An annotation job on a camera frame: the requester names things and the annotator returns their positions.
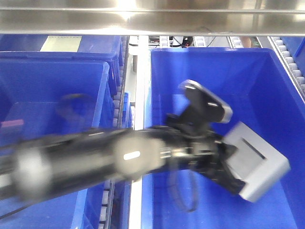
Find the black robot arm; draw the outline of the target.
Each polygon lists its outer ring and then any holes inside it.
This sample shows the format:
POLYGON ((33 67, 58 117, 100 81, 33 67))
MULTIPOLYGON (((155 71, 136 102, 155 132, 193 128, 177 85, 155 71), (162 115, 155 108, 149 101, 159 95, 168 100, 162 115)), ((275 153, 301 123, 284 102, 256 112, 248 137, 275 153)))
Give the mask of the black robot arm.
POLYGON ((205 120, 198 124, 169 115, 165 125, 142 130, 93 129, 48 135, 10 146, 0 158, 0 198, 43 202, 109 179, 136 180, 163 171, 190 169, 233 194, 245 182, 226 160, 226 144, 205 120))

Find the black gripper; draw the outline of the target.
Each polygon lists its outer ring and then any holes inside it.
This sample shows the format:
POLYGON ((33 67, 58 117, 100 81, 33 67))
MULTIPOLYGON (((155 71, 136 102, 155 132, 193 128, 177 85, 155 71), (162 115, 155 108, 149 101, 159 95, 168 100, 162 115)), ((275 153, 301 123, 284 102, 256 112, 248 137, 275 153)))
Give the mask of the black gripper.
POLYGON ((233 195, 239 194, 245 182, 236 178, 226 160, 236 147, 224 142, 209 124, 209 120, 194 113, 168 114, 166 124, 180 132, 187 143, 190 168, 220 185, 233 195))

